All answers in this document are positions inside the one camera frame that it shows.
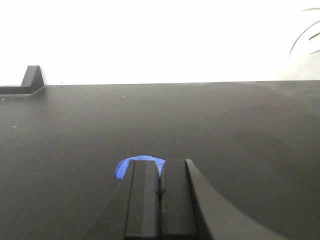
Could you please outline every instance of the blue object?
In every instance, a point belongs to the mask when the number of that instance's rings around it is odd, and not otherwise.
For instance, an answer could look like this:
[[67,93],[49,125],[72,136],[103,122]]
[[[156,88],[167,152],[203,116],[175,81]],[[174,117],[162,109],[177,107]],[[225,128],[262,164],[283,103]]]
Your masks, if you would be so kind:
[[159,176],[161,175],[162,167],[164,166],[164,164],[166,162],[166,160],[163,160],[161,158],[156,158],[153,156],[145,156],[145,155],[133,156],[133,157],[123,159],[121,162],[119,162],[119,164],[115,168],[114,176],[116,177],[116,179],[122,180],[124,178],[124,176],[126,175],[130,160],[155,161],[155,163],[158,167]]

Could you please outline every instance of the curved edge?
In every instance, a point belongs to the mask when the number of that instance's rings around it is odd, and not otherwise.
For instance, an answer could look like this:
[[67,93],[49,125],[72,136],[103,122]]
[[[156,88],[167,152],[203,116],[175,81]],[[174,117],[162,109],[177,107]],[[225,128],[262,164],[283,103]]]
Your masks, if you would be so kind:
[[185,164],[199,239],[287,240],[228,202],[212,187],[191,159],[187,159]]

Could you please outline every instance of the white wall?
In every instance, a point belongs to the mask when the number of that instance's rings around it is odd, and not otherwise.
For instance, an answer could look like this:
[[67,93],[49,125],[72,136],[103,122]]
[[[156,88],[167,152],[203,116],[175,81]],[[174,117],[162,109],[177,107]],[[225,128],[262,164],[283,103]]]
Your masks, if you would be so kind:
[[2,0],[0,85],[320,79],[317,0]]

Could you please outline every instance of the plant leaf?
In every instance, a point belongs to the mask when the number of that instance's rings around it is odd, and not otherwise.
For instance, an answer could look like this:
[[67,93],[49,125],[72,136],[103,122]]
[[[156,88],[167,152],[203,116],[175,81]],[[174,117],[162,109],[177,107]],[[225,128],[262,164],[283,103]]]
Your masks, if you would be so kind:
[[318,32],[317,34],[313,35],[312,37],[309,38],[309,41],[313,38],[315,38],[316,36],[318,36],[320,34],[320,32]]
[[316,53],[319,53],[319,52],[320,52],[320,49],[317,50],[317,51],[314,51],[314,52],[310,53],[310,55],[311,55],[311,54],[316,54]]
[[304,31],[300,34],[300,36],[295,40],[294,44],[293,44],[292,47],[291,47],[289,57],[290,57],[290,55],[291,55],[291,53],[292,53],[292,49],[294,49],[294,46],[296,45],[296,43],[297,43],[297,41],[299,40],[299,38],[300,38],[309,28],[311,28],[312,26],[316,25],[317,23],[320,23],[320,20],[319,20],[319,21],[316,21],[314,24],[310,25],[310,26],[309,26],[306,30],[304,30]]
[[310,10],[320,10],[320,7],[308,8],[308,9],[302,10],[301,12],[310,11]]

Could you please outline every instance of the black plastic surface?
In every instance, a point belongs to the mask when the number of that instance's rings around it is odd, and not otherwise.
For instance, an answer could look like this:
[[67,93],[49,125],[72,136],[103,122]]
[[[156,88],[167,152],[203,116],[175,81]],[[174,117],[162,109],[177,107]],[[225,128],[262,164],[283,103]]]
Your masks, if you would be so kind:
[[161,174],[162,240],[195,240],[197,237],[194,210],[184,160],[169,160]]
[[127,214],[126,240],[159,239],[159,173],[155,162],[136,161]]
[[186,166],[199,239],[286,240],[230,204],[212,187],[192,160],[187,159]]
[[28,66],[21,86],[0,86],[0,95],[33,94],[43,86],[40,66]]
[[126,175],[83,240],[124,240],[134,168],[135,161],[130,161]]
[[192,159],[229,203],[320,239],[320,81],[45,86],[0,98],[0,239],[79,240],[122,159]]

